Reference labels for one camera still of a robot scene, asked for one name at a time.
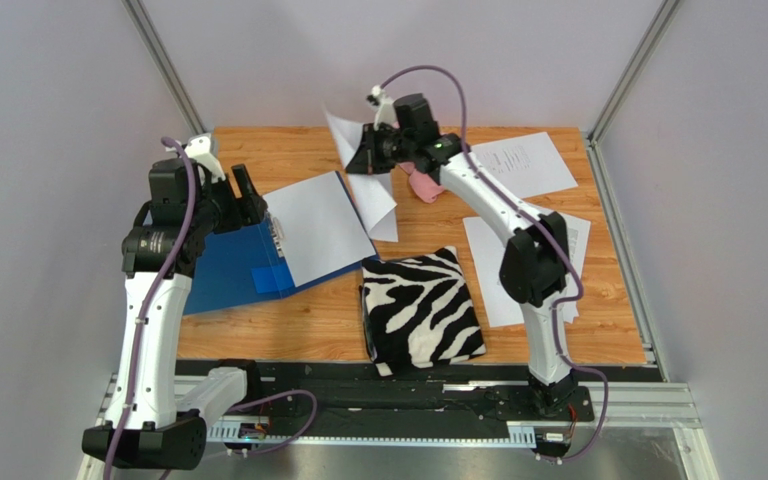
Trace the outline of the blue file folder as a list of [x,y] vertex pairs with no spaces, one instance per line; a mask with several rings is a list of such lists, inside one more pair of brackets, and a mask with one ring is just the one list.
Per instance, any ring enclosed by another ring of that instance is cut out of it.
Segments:
[[277,256],[267,218],[240,230],[211,234],[199,258],[184,313],[195,315],[280,300],[361,267],[361,262],[324,279],[295,287],[284,258]]

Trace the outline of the printed paper sheet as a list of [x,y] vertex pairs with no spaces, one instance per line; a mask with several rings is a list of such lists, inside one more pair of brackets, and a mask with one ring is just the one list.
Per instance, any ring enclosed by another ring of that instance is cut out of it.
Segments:
[[375,257],[341,175],[308,178],[265,195],[295,287],[324,279]]
[[546,132],[472,147],[479,163],[520,198],[531,198],[578,186]]

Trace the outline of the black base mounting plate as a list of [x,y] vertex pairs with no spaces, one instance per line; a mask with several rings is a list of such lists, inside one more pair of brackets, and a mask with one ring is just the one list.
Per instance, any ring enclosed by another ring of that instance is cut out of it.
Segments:
[[601,383],[580,372],[573,375],[577,389],[547,410],[520,364],[458,364],[387,378],[369,363],[232,364],[253,368],[257,398],[296,389],[314,394],[241,414],[245,421],[263,419],[273,438],[300,432],[326,440],[500,440],[516,421],[586,423],[599,415]]

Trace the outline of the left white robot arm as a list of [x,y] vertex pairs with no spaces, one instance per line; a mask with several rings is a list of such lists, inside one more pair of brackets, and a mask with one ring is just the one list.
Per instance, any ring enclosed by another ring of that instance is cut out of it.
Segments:
[[247,396],[254,364],[220,365],[183,398],[174,390],[184,308],[197,259],[210,234],[259,226],[267,203],[246,167],[173,158],[148,174],[151,197],[122,242],[127,298],[124,345],[115,391],[102,423],[86,429],[84,454],[109,467],[193,470],[207,430]]

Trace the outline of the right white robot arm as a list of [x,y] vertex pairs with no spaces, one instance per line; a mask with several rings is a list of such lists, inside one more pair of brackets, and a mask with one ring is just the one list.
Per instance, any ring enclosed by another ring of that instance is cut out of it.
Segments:
[[571,299],[564,292],[568,283],[578,279],[569,258],[565,219],[528,206],[492,176],[461,137],[442,133],[422,94],[393,99],[376,87],[366,100],[375,117],[363,125],[346,172],[381,175],[411,163],[492,229],[504,246],[501,286],[523,315],[534,401],[546,410],[561,408],[578,386],[557,312]]

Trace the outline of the zebra print cushion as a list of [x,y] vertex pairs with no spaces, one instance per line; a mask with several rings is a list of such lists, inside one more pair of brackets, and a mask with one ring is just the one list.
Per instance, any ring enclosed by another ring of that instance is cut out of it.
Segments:
[[487,353],[457,249],[361,262],[367,355],[381,377],[465,362]]

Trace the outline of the white paper sheet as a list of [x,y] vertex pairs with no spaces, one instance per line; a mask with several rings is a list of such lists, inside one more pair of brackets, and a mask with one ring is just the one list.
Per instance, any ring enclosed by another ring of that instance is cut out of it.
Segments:
[[[566,213],[562,213],[562,217],[567,224],[569,258],[576,272],[582,276],[591,222]],[[501,240],[480,217],[464,218],[463,225],[490,327],[522,324],[519,305],[505,293],[499,279],[504,253]]]
[[397,202],[393,198],[390,174],[359,175],[349,174],[347,170],[360,146],[363,124],[338,117],[327,109],[323,109],[323,113],[369,238],[397,242]]

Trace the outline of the left corner aluminium post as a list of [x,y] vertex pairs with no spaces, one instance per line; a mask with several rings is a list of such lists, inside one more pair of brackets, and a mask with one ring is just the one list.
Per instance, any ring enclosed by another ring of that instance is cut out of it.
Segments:
[[185,123],[194,134],[208,132],[208,127],[187,91],[150,13],[141,0],[122,0],[125,10],[147,48]]

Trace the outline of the aluminium frame rail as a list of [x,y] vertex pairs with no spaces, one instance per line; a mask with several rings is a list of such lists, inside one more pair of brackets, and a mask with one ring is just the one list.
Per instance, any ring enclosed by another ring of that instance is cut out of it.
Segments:
[[[577,447],[585,449],[588,459],[597,458],[611,446],[638,438],[643,444],[628,454],[629,460],[650,455],[662,462],[673,461],[685,475],[695,478],[710,471],[703,456],[702,425],[691,391],[686,385],[663,382],[657,370],[650,367],[609,367],[606,374],[608,381],[600,382],[598,389],[601,394],[597,403],[599,415],[586,423],[578,423],[576,420],[567,424],[516,421],[509,424],[507,437],[500,440],[326,440],[304,439],[300,432],[273,438],[267,432],[265,442],[283,448],[303,445],[345,447],[353,453],[364,447],[384,453],[395,448],[455,449],[467,452],[480,449],[518,450],[529,455],[533,462],[540,462],[544,451],[551,445],[550,435],[562,433],[571,438]],[[265,398],[267,404],[274,399],[298,400],[301,397],[309,400],[315,398],[313,393],[301,389]],[[216,421],[207,430],[207,442],[224,448],[252,444],[250,430],[258,422],[266,423],[263,419],[241,419],[241,414],[247,410],[231,413]]]

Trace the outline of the corner aluminium post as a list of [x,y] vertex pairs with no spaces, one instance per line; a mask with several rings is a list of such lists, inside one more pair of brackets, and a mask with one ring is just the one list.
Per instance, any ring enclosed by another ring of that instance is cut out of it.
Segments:
[[125,10],[147,48],[185,123],[194,134],[208,132],[208,127],[187,91],[150,13],[141,0],[122,0]]
[[645,30],[631,58],[627,62],[620,78],[602,108],[587,138],[593,145],[599,144],[608,133],[619,114],[625,100],[631,93],[636,81],[643,73],[647,63],[666,31],[670,28],[682,0],[664,0],[660,3],[654,17]]

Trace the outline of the right corner aluminium post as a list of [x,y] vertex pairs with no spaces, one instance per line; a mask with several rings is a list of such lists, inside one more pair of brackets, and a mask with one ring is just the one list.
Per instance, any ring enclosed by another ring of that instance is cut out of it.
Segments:
[[620,78],[602,108],[587,138],[593,145],[599,144],[608,133],[619,114],[625,100],[631,93],[636,81],[643,73],[647,63],[666,31],[670,28],[682,0],[664,0],[660,3],[654,17],[645,30],[631,58],[627,62]]

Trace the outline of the metal folder clip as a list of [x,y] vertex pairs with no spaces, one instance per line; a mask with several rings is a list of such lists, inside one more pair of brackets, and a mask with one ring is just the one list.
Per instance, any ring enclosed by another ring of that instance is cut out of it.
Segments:
[[269,214],[268,219],[269,219],[270,235],[272,237],[272,241],[273,241],[277,256],[279,258],[284,258],[285,257],[285,252],[284,252],[285,233],[283,231],[282,225],[279,219],[273,214]]

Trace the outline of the pink baseball cap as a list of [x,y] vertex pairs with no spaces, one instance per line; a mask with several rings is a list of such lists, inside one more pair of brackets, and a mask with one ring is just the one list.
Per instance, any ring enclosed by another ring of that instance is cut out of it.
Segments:
[[398,166],[408,176],[408,185],[414,194],[423,202],[434,203],[446,191],[429,174],[420,172],[413,162],[402,162]]

